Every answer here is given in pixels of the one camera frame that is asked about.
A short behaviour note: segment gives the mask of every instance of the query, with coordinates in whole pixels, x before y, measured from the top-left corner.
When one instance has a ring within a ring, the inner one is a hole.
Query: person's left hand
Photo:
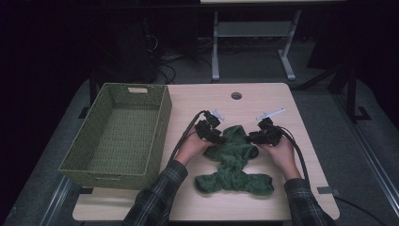
[[[205,152],[208,147],[214,146],[215,144],[201,139],[196,132],[196,129],[191,127],[187,134],[182,146],[174,157],[175,160],[181,162],[183,165],[187,165],[193,158],[199,154]]]

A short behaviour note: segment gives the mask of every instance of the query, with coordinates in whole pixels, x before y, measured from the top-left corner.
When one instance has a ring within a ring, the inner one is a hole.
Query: shirt cuff
[[[188,175],[187,168],[179,161],[172,160],[161,172],[163,176],[168,177],[175,185],[180,186]]]
[[[302,178],[288,180],[285,182],[284,189],[285,193],[287,194],[288,201],[313,197],[308,183]]]

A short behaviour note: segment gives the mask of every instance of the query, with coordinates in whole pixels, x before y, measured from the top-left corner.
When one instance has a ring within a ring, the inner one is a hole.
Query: basket handle
[[[144,93],[144,94],[149,93],[149,90],[147,88],[129,87],[127,88],[127,90],[130,93]]]
[[[120,181],[120,177],[95,177],[97,181]]]

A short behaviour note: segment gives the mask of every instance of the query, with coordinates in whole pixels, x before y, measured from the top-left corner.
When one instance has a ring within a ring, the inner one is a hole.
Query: green cloth
[[[266,174],[246,174],[243,172],[248,160],[258,156],[258,148],[245,140],[246,132],[243,126],[234,125],[223,131],[226,138],[224,144],[208,148],[204,155],[220,162],[217,172],[210,175],[200,175],[195,179],[195,185],[201,193],[212,193],[218,190],[246,191],[255,195],[270,195],[273,193],[272,178]]]

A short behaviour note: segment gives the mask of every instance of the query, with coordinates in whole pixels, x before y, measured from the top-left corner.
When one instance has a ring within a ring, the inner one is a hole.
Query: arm
[[[286,183],[284,185],[290,204],[291,218],[294,225],[335,225],[334,220],[323,211],[311,189],[295,164],[294,147],[286,137],[282,137],[279,144],[272,147],[267,144],[259,144],[266,150],[273,162],[281,170]]]
[[[175,195],[188,174],[185,166],[213,145],[211,142],[200,139],[193,128],[188,134],[174,160],[167,165],[150,187],[138,193],[135,205],[122,222],[123,226],[168,225]]]

